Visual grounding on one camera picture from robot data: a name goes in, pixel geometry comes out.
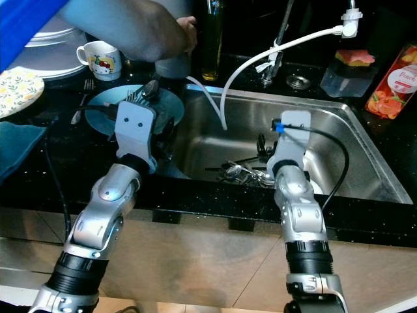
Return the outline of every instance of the stainless steel sink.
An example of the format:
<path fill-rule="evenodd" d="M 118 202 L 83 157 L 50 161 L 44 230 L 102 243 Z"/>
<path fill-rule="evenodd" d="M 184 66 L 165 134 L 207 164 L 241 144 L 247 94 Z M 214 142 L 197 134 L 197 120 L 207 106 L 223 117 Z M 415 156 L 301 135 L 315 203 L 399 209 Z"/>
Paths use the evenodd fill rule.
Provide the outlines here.
<path fill-rule="evenodd" d="M 222 89 L 208 90 L 219 103 Z M 277 140 L 277 134 L 270 131 L 273 118 L 284 110 L 307 110 L 311 112 L 311 127 L 336 136 L 349 151 L 349 171 L 337 195 L 412 203 L 353 112 L 342 103 L 230 90 L 226 100 L 229 129 L 224 131 L 197 87 L 188 85 L 183 101 L 186 111 L 173 140 L 173 161 L 190 179 L 216 181 L 216 168 L 226 160 L 257 155 L 258 134 L 264 134 L 266 144 L 273 145 Z M 343 154 L 334 142 L 311 134 L 304 165 L 324 194 L 334 187 L 343 163 Z M 260 162 L 251 165 L 265 167 Z"/>

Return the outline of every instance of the white mug with cartoon print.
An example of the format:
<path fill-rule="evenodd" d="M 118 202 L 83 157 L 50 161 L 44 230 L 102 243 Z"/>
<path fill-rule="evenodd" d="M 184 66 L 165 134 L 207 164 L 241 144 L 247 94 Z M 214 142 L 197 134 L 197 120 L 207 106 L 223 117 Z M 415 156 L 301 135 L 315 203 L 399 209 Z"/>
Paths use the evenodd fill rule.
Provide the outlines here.
<path fill-rule="evenodd" d="M 120 52 L 104 41 L 92 41 L 77 48 L 81 64 L 88 65 L 98 80 L 116 80 L 122 73 Z"/>

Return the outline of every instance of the human arm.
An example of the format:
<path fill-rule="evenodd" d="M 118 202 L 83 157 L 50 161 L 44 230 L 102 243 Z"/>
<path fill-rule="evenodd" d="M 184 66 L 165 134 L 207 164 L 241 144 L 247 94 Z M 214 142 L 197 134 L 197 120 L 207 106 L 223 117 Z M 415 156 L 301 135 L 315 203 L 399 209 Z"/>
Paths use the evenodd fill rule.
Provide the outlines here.
<path fill-rule="evenodd" d="M 70 0 L 60 14 L 130 59 L 155 62 L 190 49 L 186 31 L 192 27 L 191 21 L 184 28 L 153 1 Z"/>

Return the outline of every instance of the dark blue cloth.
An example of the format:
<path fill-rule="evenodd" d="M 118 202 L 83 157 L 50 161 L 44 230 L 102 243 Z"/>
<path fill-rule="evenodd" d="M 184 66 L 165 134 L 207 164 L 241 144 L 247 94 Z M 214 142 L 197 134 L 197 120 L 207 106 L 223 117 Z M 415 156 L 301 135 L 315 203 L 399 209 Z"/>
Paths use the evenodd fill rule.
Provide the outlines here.
<path fill-rule="evenodd" d="M 0 122 L 0 184 L 19 168 L 45 130 L 45 127 Z"/>
<path fill-rule="evenodd" d="M 68 0 L 0 0 L 0 73 Z"/>

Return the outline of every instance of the human hand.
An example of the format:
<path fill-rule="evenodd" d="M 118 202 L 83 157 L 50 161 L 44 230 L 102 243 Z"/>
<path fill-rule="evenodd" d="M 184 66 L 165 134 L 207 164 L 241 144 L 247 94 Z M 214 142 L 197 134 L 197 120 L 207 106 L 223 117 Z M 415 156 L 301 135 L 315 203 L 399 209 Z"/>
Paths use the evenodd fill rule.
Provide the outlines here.
<path fill-rule="evenodd" d="M 177 23 L 181 26 L 187 37 L 187 47 L 185 52 L 188 53 L 188 55 L 191 55 L 197 45 L 197 29 L 195 28 L 197 19 L 193 16 L 188 16 L 177 19 Z"/>

